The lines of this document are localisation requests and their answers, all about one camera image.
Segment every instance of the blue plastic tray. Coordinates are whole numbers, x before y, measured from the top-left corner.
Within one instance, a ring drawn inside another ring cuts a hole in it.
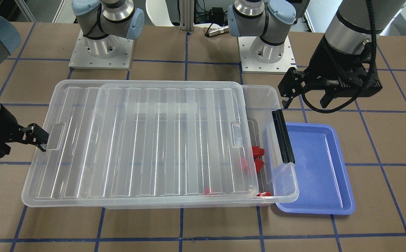
[[[287,123],[299,197],[277,203],[284,212],[352,214],[354,196],[335,130],[325,124]]]

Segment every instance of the white mounting plate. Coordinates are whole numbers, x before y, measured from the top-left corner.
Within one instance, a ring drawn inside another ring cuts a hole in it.
[[[242,72],[246,74],[278,74],[284,75],[290,67],[296,67],[293,50],[288,37],[284,42],[284,53],[280,61],[276,63],[263,63],[255,59],[249,48],[256,37],[239,37],[239,53],[242,62]]]
[[[121,48],[119,49],[121,51],[111,58],[96,58],[87,52],[83,32],[80,30],[70,57],[69,67],[75,69],[129,70],[134,41],[120,37],[115,38],[120,39]]]

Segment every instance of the plastic bin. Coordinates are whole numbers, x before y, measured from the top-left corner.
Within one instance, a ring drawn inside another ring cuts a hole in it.
[[[280,150],[288,143],[266,137],[279,108],[270,86],[62,81],[43,126],[47,151],[36,151],[22,201],[109,209],[292,202],[294,161],[284,164]],[[251,141],[266,150],[259,174]],[[274,196],[256,196],[266,190]]]

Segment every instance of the brown table surface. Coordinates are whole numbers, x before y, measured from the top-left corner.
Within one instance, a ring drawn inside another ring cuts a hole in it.
[[[0,102],[22,125],[43,124],[55,85],[67,78],[225,80],[275,88],[282,78],[241,73],[230,35],[206,38],[200,28],[186,35],[176,27],[145,27],[129,72],[70,70],[77,24],[14,25],[22,45],[0,65]],[[322,35],[290,33],[300,69]],[[284,111],[287,121],[326,123],[337,131],[357,205],[349,216],[287,214],[274,205],[28,208],[21,190],[35,148],[11,144],[11,154],[0,159],[0,251],[406,251],[406,37],[379,38],[377,67],[384,89],[372,98],[329,115],[298,99]],[[322,94],[312,91],[308,98],[317,103]]]

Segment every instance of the black handle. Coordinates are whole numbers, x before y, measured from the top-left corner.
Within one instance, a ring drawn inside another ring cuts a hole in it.
[[[281,149],[282,161],[284,163],[295,163],[293,150],[291,149],[290,137],[288,137],[287,125],[285,124],[282,110],[271,112],[275,123],[276,135],[278,136],[279,148]]]

